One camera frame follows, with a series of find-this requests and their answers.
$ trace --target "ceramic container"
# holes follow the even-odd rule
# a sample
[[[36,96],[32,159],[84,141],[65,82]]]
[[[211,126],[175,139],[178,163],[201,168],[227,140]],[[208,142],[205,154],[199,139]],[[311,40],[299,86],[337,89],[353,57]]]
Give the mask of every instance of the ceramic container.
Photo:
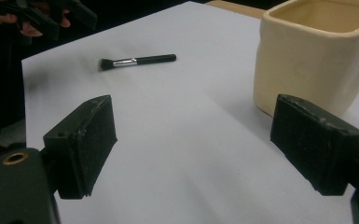
[[[254,101],[273,116],[279,93],[341,116],[359,92],[359,0],[291,0],[260,25]]]

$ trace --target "white tabletop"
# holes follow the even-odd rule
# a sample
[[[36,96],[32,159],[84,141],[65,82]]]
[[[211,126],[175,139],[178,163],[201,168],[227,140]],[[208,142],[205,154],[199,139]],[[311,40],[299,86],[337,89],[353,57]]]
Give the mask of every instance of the white tabletop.
[[[22,62],[28,147],[84,101],[113,98],[118,141],[91,197],[56,197],[62,223],[352,223],[352,187],[321,196],[269,141],[252,101],[259,24],[188,2]],[[359,96],[343,118],[359,128]]]

